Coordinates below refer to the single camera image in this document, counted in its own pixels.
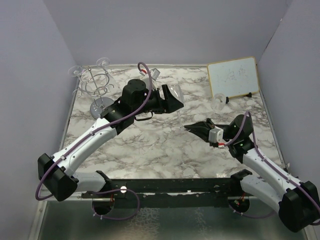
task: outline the glass base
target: glass base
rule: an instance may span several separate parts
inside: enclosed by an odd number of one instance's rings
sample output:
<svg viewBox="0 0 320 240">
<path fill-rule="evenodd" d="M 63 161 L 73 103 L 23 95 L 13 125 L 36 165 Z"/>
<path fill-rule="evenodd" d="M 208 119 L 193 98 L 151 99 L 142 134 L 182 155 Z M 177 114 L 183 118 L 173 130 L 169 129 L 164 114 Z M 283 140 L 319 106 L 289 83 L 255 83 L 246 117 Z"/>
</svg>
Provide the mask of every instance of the glass base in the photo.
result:
<svg viewBox="0 0 320 240">
<path fill-rule="evenodd" d="M 90 106 L 91 116 L 95 119 L 100 118 L 100 114 L 113 103 L 114 101 L 109 97 L 98 98 Z"/>
</svg>

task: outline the whiteboard stand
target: whiteboard stand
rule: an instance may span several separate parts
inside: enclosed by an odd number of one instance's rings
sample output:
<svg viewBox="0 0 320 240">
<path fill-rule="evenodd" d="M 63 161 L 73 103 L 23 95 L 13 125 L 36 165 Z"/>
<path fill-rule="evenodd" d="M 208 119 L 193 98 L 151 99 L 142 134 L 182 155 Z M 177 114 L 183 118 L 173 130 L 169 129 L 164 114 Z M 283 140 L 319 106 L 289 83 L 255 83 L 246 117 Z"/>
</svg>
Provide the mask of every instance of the whiteboard stand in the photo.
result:
<svg viewBox="0 0 320 240">
<path fill-rule="evenodd" d="M 248 97 L 248 98 L 252 98 L 252 92 L 249 92 L 247 95 L 245 95 L 246 97 Z M 229 97 L 228 96 L 226 96 L 225 97 L 225 104 L 227 104 L 229 102 Z"/>
<path fill-rule="evenodd" d="M 254 56 L 213 62 L 207 65 L 211 94 L 223 94 L 226 103 L 230 98 L 259 92 L 258 71 Z"/>
</svg>

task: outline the gray wall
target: gray wall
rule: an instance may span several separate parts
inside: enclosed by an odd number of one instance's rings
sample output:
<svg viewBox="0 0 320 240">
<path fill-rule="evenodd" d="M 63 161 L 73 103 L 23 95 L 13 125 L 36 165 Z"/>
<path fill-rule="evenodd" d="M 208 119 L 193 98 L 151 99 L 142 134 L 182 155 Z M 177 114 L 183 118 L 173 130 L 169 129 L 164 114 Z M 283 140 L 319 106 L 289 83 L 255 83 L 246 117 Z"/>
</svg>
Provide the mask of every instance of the gray wall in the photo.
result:
<svg viewBox="0 0 320 240">
<path fill-rule="evenodd" d="M 27 239 L 38 157 L 58 149 L 75 62 L 41 0 L 0 7 L 0 239 Z"/>
<path fill-rule="evenodd" d="M 258 70 L 284 160 L 320 193 L 319 13 L 319 0 L 294 0 Z M 315 229 L 320 239 L 320 227 Z"/>
<path fill-rule="evenodd" d="M 260 59 L 286 0 L 43 0 L 78 64 Z"/>
</svg>

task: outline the wooden whiteboard frame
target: wooden whiteboard frame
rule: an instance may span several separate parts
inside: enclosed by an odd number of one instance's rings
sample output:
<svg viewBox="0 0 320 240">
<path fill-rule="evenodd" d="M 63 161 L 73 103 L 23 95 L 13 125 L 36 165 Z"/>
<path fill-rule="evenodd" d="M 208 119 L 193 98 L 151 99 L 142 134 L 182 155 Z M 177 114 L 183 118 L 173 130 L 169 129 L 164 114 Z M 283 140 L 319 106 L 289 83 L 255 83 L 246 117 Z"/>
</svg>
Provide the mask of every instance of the wooden whiteboard frame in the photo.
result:
<svg viewBox="0 0 320 240">
<path fill-rule="evenodd" d="M 211 62 L 211 63 L 208 63 L 208 64 L 206 65 L 206 70 L 207 70 L 207 72 L 208 72 L 208 78 L 209 78 L 209 84 L 210 84 L 210 88 L 211 88 L 211 96 L 212 96 L 212 98 L 214 97 L 214 90 L 213 90 L 212 85 L 211 85 L 210 73 L 209 73 L 209 65 L 211 65 L 211 64 L 225 63 L 225 62 L 231 62 L 231 61 L 234 61 L 234 60 L 249 59 L 249 58 L 253 58 L 253 60 L 254 60 L 256 79 L 257 79 L 257 83 L 258 83 L 258 91 L 252 92 L 252 94 L 259 93 L 259 91 L 260 91 L 260 85 L 259 85 L 259 76 L 258 76 L 258 69 L 257 69 L 257 61 L 256 61 L 256 58 L 255 58 L 254 56 L 246 56 L 246 57 L 234 58 L 234 59 L 225 60 L 225 61 Z M 226 97 L 228 97 L 229 99 L 231 99 L 231 98 L 246 96 L 247 94 L 249 94 L 249 92 L 244 93 L 244 94 L 240 94 L 240 95 L 226 96 Z"/>
</svg>

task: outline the small whiteboard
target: small whiteboard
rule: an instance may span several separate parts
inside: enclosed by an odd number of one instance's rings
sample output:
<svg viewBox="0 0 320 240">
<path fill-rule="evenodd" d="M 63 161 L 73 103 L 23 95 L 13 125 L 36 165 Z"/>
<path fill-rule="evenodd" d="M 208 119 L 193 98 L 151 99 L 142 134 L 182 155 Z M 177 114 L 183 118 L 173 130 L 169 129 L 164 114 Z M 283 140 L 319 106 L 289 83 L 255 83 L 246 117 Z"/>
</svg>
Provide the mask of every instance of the small whiteboard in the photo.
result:
<svg viewBox="0 0 320 240">
<path fill-rule="evenodd" d="M 259 92 L 254 56 L 209 63 L 207 69 L 212 97 L 223 94 L 232 98 Z"/>
</svg>

